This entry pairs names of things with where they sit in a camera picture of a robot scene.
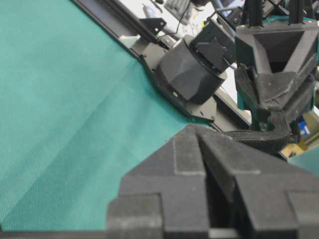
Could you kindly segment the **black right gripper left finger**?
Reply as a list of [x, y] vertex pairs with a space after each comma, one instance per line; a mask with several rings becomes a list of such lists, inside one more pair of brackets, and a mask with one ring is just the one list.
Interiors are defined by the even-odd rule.
[[110, 239], [205, 239], [210, 227], [199, 135], [188, 125], [126, 173], [108, 205]]

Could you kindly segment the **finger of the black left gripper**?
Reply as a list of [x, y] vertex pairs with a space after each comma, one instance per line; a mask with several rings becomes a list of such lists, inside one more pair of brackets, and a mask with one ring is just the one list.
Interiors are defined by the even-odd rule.
[[273, 21], [254, 33], [256, 88], [262, 106], [282, 109], [317, 64], [319, 24]]
[[270, 34], [269, 23], [264, 23], [263, 26], [241, 25], [236, 28], [236, 89], [250, 109], [272, 108], [272, 70], [267, 54], [271, 46]]

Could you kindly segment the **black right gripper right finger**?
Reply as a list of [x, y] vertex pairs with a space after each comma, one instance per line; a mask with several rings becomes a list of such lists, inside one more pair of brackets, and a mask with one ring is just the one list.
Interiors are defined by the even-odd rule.
[[316, 239], [319, 179], [311, 172], [204, 129], [203, 159], [246, 239]]

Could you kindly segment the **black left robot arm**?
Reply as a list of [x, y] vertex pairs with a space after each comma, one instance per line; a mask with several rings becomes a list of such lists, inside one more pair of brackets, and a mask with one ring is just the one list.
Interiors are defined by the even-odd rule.
[[240, 25], [235, 37], [213, 20], [191, 46], [219, 72], [233, 62], [247, 70], [261, 107], [281, 109], [315, 68], [319, 45], [317, 21], [289, 20], [276, 16], [261, 26]]

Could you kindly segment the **black round arm base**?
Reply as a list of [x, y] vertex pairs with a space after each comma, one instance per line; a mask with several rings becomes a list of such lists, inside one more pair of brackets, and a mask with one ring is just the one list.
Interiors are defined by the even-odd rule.
[[224, 83], [227, 74], [213, 69], [197, 54], [191, 45], [193, 39], [186, 35], [179, 40], [160, 60], [155, 75], [186, 102], [201, 105]]

